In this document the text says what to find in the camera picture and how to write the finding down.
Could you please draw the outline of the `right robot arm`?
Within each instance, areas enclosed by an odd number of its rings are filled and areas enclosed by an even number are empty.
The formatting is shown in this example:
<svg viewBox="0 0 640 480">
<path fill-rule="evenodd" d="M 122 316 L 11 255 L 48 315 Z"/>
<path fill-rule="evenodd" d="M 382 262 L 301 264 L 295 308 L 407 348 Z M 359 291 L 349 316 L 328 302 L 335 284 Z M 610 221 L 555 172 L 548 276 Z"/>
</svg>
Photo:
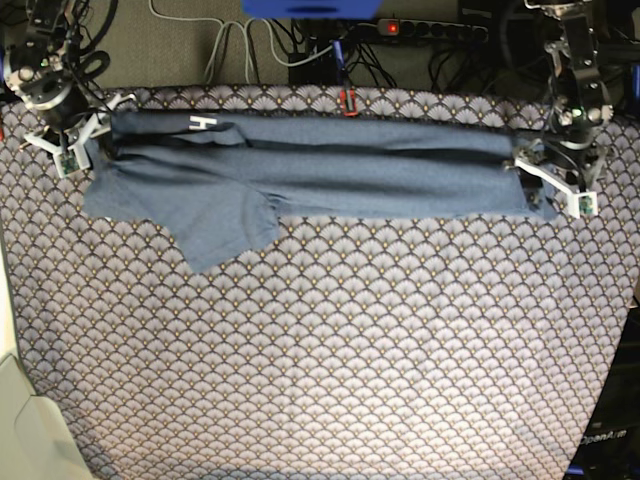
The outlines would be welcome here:
<svg viewBox="0 0 640 480">
<path fill-rule="evenodd" d="M 2 98 L 13 97 L 36 114 L 48 134 L 65 142 L 90 116 L 110 107 L 95 91 L 110 66 L 98 48 L 119 3 L 110 1 L 95 34 L 86 26 L 89 1 L 26 1 L 22 35 L 1 50 Z"/>
</svg>

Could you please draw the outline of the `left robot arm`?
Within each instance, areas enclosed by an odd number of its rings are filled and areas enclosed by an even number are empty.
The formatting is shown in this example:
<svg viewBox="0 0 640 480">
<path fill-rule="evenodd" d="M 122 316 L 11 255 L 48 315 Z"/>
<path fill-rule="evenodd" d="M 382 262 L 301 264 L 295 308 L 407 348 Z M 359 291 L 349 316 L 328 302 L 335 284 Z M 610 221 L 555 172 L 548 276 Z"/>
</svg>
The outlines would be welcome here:
<svg viewBox="0 0 640 480">
<path fill-rule="evenodd" d="M 547 182 L 584 195 L 600 174 L 607 150 L 596 137 L 613 117 L 608 88 L 598 64 L 598 41 L 588 1 L 510 1 L 500 14 L 499 42 L 505 64 L 513 65 L 508 24 L 519 10 L 533 14 L 535 38 L 547 59 L 551 104 L 537 134 L 521 138 L 513 165 L 543 176 L 553 165 L 565 175 Z"/>
</svg>

